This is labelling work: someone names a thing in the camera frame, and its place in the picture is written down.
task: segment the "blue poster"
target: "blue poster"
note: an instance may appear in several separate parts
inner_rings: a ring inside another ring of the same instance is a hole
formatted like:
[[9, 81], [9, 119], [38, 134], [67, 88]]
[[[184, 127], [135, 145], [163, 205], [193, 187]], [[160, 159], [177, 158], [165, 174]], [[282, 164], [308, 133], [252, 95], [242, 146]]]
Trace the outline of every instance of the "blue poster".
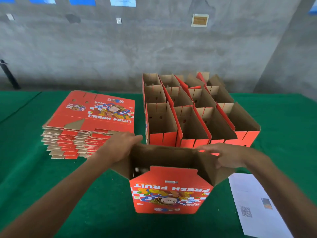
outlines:
[[317, 14], [317, 0], [314, 2], [313, 7], [309, 11], [310, 14]]
[[69, 0], [72, 5], [86, 5], [86, 6], [95, 6], [95, 0]]
[[34, 4], [56, 4], [55, 0], [30, 0]]
[[110, 0], [112, 6], [136, 7], [135, 0]]
[[1, 3], [1, 2], [14, 3], [14, 0], [0, 0], [0, 3]]

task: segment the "forearm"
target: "forearm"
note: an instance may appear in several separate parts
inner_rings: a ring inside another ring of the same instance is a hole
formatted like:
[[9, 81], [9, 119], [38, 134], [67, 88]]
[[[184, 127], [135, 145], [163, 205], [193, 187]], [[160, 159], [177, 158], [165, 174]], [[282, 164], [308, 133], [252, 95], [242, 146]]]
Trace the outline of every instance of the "forearm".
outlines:
[[105, 167], [92, 156], [11, 223], [3, 237], [52, 237]]
[[248, 170], [263, 186], [294, 237], [317, 237], [317, 208], [270, 160], [246, 159]]

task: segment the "person's right arm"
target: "person's right arm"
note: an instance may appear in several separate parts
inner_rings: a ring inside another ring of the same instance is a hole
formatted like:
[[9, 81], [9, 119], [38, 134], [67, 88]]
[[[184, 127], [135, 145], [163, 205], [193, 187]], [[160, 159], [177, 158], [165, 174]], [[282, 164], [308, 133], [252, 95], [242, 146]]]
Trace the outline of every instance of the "person's right arm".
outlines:
[[198, 147], [220, 153], [216, 167], [246, 167], [263, 186], [294, 237], [317, 237], [317, 207], [265, 154], [244, 146], [209, 144]]

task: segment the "green table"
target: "green table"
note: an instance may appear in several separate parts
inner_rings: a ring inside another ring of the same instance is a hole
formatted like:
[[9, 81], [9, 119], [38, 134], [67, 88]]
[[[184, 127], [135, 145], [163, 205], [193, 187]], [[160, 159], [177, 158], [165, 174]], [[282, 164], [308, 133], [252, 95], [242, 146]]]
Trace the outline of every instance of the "green table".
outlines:
[[[42, 124], [67, 94], [0, 92], [0, 97], [7, 97], [0, 113], [0, 229], [85, 161], [50, 159], [41, 142]], [[144, 135], [142, 95], [107, 94], [136, 101], [135, 133]], [[301, 95], [233, 97], [262, 126], [253, 147], [269, 155], [317, 203], [317, 104]], [[89, 188], [56, 237], [127, 233], [129, 237], [244, 237], [228, 180], [214, 188], [194, 215], [137, 214], [128, 180], [111, 170]]]

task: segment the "black pole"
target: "black pole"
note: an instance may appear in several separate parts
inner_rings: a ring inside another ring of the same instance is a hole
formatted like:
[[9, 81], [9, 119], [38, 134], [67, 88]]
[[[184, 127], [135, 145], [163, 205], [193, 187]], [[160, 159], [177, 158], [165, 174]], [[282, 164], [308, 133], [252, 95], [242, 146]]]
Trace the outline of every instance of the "black pole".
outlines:
[[9, 82], [12, 84], [13, 88], [16, 90], [21, 89], [20, 85], [18, 84], [18, 82], [16, 81], [12, 73], [10, 72], [7, 66], [7, 63], [3, 59], [0, 59], [0, 66], [3, 72], [6, 74], [7, 78], [9, 79]]

